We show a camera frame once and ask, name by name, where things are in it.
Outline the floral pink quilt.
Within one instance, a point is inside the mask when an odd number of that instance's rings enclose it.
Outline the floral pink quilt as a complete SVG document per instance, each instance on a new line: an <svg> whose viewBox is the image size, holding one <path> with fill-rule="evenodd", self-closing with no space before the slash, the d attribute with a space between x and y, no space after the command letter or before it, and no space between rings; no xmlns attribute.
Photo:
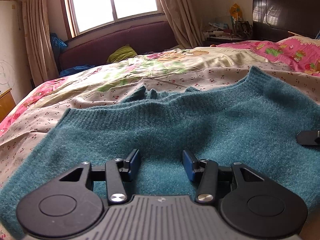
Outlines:
<svg viewBox="0 0 320 240"><path fill-rule="evenodd" d="M318 40L293 36L279 42L244 41L215 47L174 48L39 85L1 122L1 135L6 136L7 131L35 130L41 118L48 125L68 107L118 103L131 88L147 79L153 87L166 91L189 86L205 90L238 82L251 66L319 100Z"/></svg>

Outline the blue cloth on sofa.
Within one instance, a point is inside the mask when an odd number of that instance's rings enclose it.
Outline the blue cloth on sofa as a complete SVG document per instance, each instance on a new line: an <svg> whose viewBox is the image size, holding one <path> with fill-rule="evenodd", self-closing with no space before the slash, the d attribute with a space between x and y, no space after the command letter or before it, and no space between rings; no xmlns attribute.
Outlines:
<svg viewBox="0 0 320 240"><path fill-rule="evenodd" d="M65 70L61 71L59 77L70 76L70 75L73 75L73 74L77 74L77 73L89 70L89 69L94 68L94 67L95 67L95 65L85 64L85 65L81 65L81 66L68 68L68 69L65 69Z"/></svg>

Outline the green cushion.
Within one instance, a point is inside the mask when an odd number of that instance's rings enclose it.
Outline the green cushion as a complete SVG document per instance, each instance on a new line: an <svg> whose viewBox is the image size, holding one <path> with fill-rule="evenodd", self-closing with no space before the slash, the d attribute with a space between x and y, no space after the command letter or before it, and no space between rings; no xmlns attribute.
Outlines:
<svg viewBox="0 0 320 240"><path fill-rule="evenodd" d="M107 63L117 63L137 56L136 51L128 44L113 52L107 59Z"/></svg>

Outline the maroon sofa bench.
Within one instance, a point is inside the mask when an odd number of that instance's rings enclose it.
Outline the maroon sofa bench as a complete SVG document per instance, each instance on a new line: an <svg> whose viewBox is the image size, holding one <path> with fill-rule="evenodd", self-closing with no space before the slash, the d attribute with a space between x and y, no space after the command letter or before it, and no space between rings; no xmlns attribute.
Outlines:
<svg viewBox="0 0 320 240"><path fill-rule="evenodd" d="M70 48L59 56L62 70L86 64L100 66L117 49L129 45L138 54L163 52L178 45L168 22L155 22L119 30Z"/></svg>

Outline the brown patterned handbag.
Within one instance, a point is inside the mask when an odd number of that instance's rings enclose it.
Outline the brown patterned handbag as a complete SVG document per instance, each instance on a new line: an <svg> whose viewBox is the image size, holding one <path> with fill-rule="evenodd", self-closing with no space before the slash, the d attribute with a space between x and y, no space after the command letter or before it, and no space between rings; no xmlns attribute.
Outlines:
<svg viewBox="0 0 320 240"><path fill-rule="evenodd" d="M250 40L253 36L252 26L248 21L236 21L234 32L237 37L243 40Z"/></svg>

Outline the dark wooden headboard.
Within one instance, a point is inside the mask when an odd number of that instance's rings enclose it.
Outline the dark wooden headboard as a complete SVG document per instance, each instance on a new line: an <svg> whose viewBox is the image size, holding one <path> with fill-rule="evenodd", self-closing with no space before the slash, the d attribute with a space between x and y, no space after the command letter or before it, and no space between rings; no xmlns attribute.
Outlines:
<svg viewBox="0 0 320 240"><path fill-rule="evenodd" d="M315 38L319 0L253 0L253 39L277 42L290 33Z"/></svg>

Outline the wooden side cabinet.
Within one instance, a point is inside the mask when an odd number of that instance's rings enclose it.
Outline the wooden side cabinet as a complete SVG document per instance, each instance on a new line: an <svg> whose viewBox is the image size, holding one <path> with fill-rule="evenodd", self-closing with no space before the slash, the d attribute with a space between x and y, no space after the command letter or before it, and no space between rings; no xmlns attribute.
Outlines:
<svg viewBox="0 0 320 240"><path fill-rule="evenodd" d="M11 90L12 89L9 88L0 95L0 122L2 122L16 106Z"/></svg>

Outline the cluttered nightstand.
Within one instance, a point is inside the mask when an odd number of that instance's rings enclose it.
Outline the cluttered nightstand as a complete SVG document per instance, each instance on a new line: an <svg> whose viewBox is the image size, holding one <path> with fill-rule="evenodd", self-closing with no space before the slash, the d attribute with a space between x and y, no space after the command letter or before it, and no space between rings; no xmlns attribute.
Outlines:
<svg viewBox="0 0 320 240"><path fill-rule="evenodd" d="M229 28L226 23L210 23L209 30L204 31L204 41L203 46L217 46L224 43L237 43L246 41L235 35L234 23Z"/></svg>

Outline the blue plastic bag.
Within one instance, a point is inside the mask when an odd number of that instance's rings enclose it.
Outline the blue plastic bag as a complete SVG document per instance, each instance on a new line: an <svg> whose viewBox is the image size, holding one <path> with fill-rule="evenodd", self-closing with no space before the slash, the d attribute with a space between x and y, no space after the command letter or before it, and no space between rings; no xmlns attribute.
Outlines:
<svg viewBox="0 0 320 240"><path fill-rule="evenodd" d="M50 33L50 42L53 53L56 57L58 57L60 53L68 47L68 44L66 44L63 40L58 38L56 33Z"/></svg>

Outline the yellow flower decoration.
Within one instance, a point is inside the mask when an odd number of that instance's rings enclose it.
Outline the yellow flower decoration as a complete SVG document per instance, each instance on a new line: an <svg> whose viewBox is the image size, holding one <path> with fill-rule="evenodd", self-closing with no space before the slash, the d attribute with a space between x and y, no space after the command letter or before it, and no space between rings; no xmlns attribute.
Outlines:
<svg viewBox="0 0 320 240"><path fill-rule="evenodd" d="M230 16L234 22L243 20L242 10L237 3L234 3L231 6L231 8L229 9L229 13L230 13Z"/></svg>

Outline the left beige curtain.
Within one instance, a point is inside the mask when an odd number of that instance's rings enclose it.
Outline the left beige curtain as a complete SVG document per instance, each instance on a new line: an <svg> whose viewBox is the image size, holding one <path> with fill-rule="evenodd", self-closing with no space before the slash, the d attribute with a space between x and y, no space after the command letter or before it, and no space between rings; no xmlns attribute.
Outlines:
<svg viewBox="0 0 320 240"><path fill-rule="evenodd" d="M58 77L50 42L47 0L22 0L27 57L36 86Z"/></svg>

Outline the beige curtain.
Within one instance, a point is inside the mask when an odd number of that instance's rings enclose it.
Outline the beige curtain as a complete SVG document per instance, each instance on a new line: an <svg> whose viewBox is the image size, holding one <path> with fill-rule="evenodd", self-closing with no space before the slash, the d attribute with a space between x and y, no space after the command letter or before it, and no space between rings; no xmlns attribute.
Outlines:
<svg viewBox="0 0 320 240"><path fill-rule="evenodd" d="M202 31L191 0L160 0L177 42L184 48L202 45Z"/></svg>
<svg viewBox="0 0 320 240"><path fill-rule="evenodd" d="M36 86L58 77L50 42L47 0L22 0L27 57Z"/></svg>

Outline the window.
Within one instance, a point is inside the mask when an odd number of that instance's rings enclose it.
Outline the window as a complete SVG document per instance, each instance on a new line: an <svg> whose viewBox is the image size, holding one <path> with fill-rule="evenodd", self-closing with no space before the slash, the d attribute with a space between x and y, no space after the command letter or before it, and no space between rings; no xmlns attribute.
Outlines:
<svg viewBox="0 0 320 240"><path fill-rule="evenodd" d="M161 14L160 0L61 0L68 38L125 20Z"/></svg>

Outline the right beige curtain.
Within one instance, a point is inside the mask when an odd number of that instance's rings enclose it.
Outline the right beige curtain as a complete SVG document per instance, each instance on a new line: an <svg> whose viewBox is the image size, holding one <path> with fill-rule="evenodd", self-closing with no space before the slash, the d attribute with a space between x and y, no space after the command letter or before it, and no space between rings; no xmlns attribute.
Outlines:
<svg viewBox="0 0 320 240"><path fill-rule="evenodd" d="M177 42L184 48L202 45L202 31L191 0L160 0Z"/></svg>

